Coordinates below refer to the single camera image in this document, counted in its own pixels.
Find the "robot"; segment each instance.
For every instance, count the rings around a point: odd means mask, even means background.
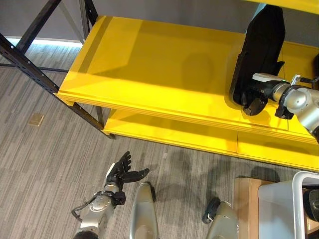
[[[148,173],[142,171],[129,172],[131,163],[130,152],[110,168],[103,191],[99,191],[83,205],[74,208],[72,215],[81,222],[73,239],[103,239],[107,222],[118,205],[126,200],[122,191],[123,184],[142,180]],[[155,212],[155,189],[150,182],[141,183],[134,199],[130,226],[130,239],[159,239],[159,228]],[[78,211],[89,207],[89,212],[83,219]],[[236,239],[238,236],[238,219],[236,213],[227,202],[214,198],[203,216],[205,223],[213,221],[206,239]]]
[[[307,79],[295,75],[292,82],[277,77],[284,62],[277,62],[285,38],[283,11],[280,7],[266,5],[248,26],[244,46],[239,54],[229,96],[243,107],[248,116],[259,114],[268,100],[278,102],[275,116],[299,122],[319,143],[319,77]],[[319,75],[319,63],[315,63]],[[297,85],[311,83],[312,88]],[[149,169],[129,172],[131,156],[126,152],[109,170],[104,190],[97,192],[91,200],[72,210],[81,222],[74,239],[104,238],[107,222],[117,205],[123,205],[126,197],[123,183],[143,179]],[[150,183],[139,186],[133,205],[130,239],[159,239],[159,230],[154,207],[154,187]],[[90,207],[83,219],[76,213]],[[238,238],[238,219],[227,202],[212,199],[202,218],[204,223],[213,222],[206,239]]]

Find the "robotic hand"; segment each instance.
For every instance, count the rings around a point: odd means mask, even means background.
[[[74,239],[99,239],[104,238],[108,220],[113,215],[117,205],[124,205],[126,201],[125,193],[122,191],[124,183],[137,182],[145,178],[149,173],[146,168],[142,171],[131,171],[130,152],[126,152],[121,159],[110,168],[104,185],[104,190],[94,194],[94,196],[83,205],[74,208],[72,215],[81,222]],[[89,206],[89,212],[83,219],[77,214],[85,207]]]

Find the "yellow shelf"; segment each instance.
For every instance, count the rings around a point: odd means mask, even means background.
[[[248,117],[228,92],[245,35],[169,23],[99,17],[58,92],[72,104],[254,132],[300,142],[316,141],[274,116],[270,103]],[[285,43],[279,60],[315,47]],[[280,72],[297,70],[285,66]]]
[[[319,146],[111,110],[104,133],[319,171]]]
[[[248,0],[319,14],[318,0]]]

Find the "black metal bracket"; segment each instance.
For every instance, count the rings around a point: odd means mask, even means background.
[[[96,22],[98,14],[96,13],[95,7],[94,7],[91,0],[79,0],[79,3],[80,3],[83,35],[84,35],[84,39],[86,39],[90,33],[89,20],[91,22],[91,25],[93,26]],[[96,113],[98,115],[99,122],[102,125],[104,125],[102,107],[95,106],[95,109],[96,109]],[[108,138],[114,139],[114,135],[108,135]]]
[[[0,66],[15,67],[15,65],[13,65],[13,64],[6,64],[6,63],[0,63]],[[40,70],[43,70],[43,71],[55,71],[55,72],[62,72],[62,73],[68,73],[69,72],[69,70],[59,69],[59,68],[41,67],[41,66],[38,66],[38,68]]]
[[[49,19],[51,14],[54,12],[56,7],[59,5],[61,0],[49,0],[41,10],[41,12],[36,16],[34,21],[31,23],[29,28],[26,30],[21,40],[17,44],[17,48],[24,54],[30,47],[31,43],[38,35],[40,30],[43,28],[46,21]]]
[[[66,105],[61,101],[55,93],[59,91],[59,87],[50,80],[39,67],[35,66],[24,54],[28,50],[32,41],[35,39],[37,34],[40,32],[48,18],[51,16],[53,11],[59,5],[61,0],[49,0],[46,5],[43,7],[41,12],[32,22],[30,27],[27,29],[17,46],[13,46],[2,34],[0,34],[0,54],[6,58],[13,66],[18,68],[34,82],[39,84],[43,89],[57,98],[60,102]],[[94,8],[92,0],[84,0],[85,9],[87,12],[87,17],[89,18],[91,24],[93,25],[97,19],[97,12]],[[42,68],[43,70],[51,70],[51,68]],[[74,103],[73,106],[66,105],[69,109],[83,118],[86,122],[92,125],[94,128],[102,132],[103,130],[103,121],[99,122],[94,117],[92,117],[88,112],[86,112],[80,105]],[[98,112],[98,117],[101,119],[101,112]],[[114,138],[114,135],[107,135],[108,138]]]

